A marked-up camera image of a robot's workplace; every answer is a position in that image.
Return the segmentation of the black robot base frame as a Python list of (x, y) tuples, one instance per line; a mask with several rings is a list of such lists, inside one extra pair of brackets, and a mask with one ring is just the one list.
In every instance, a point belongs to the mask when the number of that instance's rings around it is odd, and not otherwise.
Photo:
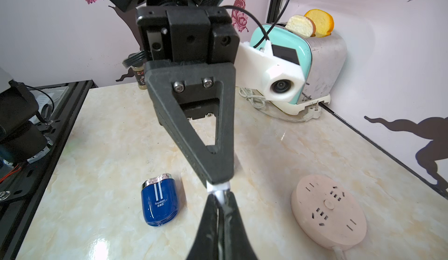
[(94, 81), (1, 92), (1, 259), (13, 260)]

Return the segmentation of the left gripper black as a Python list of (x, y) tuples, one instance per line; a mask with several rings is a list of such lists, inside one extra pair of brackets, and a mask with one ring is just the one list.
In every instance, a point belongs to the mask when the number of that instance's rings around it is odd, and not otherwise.
[(136, 25), (159, 123), (204, 186), (229, 182), (240, 43), (231, 16), (221, 7), (149, 6), (137, 10)]

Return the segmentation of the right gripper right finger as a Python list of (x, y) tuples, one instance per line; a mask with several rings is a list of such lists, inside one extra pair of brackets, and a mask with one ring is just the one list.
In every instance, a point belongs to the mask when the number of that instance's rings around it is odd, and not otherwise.
[(247, 236), (235, 195), (225, 191), (222, 209), (222, 253), (224, 260), (257, 260)]

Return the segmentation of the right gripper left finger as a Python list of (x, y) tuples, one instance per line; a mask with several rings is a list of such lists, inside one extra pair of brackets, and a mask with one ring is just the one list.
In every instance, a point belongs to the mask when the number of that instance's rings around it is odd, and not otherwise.
[(216, 196), (209, 194), (195, 240), (187, 260), (218, 260), (219, 208)]

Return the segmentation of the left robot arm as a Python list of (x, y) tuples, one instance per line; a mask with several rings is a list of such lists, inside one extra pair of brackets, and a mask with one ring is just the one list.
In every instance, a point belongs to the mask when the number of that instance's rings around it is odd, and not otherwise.
[(110, 0), (136, 11), (145, 81), (159, 123), (204, 184), (234, 175), (240, 38), (223, 0)]

